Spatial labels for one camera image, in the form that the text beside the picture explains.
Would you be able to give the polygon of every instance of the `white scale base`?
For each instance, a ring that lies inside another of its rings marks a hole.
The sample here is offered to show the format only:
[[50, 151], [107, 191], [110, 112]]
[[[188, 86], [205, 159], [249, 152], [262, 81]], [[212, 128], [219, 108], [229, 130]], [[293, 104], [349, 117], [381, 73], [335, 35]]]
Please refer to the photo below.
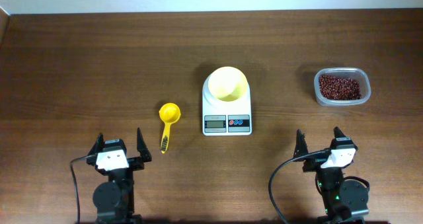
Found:
[[208, 88], [210, 76], [203, 85], [204, 135], [250, 135], [252, 132], [250, 86], [236, 101], [215, 98]]

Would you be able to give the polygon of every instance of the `red bean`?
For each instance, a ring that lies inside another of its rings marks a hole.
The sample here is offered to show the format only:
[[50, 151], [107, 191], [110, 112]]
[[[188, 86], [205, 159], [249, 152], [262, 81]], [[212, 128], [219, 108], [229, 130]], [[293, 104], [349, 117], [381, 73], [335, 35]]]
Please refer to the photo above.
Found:
[[319, 87], [320, 92], [327, 99], [357, 100], [362, 98], [360, 85], [355, 79], [321, 75]]

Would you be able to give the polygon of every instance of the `wood grain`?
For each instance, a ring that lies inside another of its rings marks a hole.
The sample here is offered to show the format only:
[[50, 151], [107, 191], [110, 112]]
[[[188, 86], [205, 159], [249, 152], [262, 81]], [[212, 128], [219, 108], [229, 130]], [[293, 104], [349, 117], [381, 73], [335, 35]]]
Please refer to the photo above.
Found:
[[7, 23], [9, 22], [9, 15], [0, 7], [0, 47], [5, 35]]
[[[153, 162], [135, 176], [135, 211], [172, 221], [274, 219], [268, 179], [291, 158], [295, 131], [310, 151], [339, 126], [359, 147], [345, 171], [371, 184], [368, 220], [419, 223], [423, 215], [423, 10], [13, 15], [0, 50], [0, 219], [74, 223], [69, 161], [99, 132], [137, 155], [140, 127]], [[201, 89], [221, 66], [249, 80], [253, 134], [205, 137]], [[316, 103], [315, 73], [359, 67], [361, 106]], [[159, 108], [180, 106], [167, 154]], [[81, 163], [83, 221], [106, 179]], [[288, 219], [324, 215], [314, 174], [281, 170], [274, 195]]]

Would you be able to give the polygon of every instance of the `yellow bowl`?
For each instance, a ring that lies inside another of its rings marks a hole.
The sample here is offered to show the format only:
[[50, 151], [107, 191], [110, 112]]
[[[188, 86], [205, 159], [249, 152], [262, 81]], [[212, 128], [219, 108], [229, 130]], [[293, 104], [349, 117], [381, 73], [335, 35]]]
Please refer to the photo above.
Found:
[[234, 67], [216, 69], [209, 78], [211, 95], [224, 102], [233, 102], [241, 98], [247, 91], [247, 78], [244, 73]]

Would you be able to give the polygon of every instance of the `yellow measuring scoop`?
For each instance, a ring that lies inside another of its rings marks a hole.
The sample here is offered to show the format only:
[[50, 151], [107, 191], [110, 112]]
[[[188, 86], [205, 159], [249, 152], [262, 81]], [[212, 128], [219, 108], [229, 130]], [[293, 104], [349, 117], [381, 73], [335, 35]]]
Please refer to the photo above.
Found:
[[179, 107], [174, 103], [166, 103], [160, 108], [160, 119], [165, 123], [165, 130], [161, 137], [160, 150], [164, 154], [169, 146], [169, 139], [171, 138], [171, 125], [177, 122], [180, 118]]

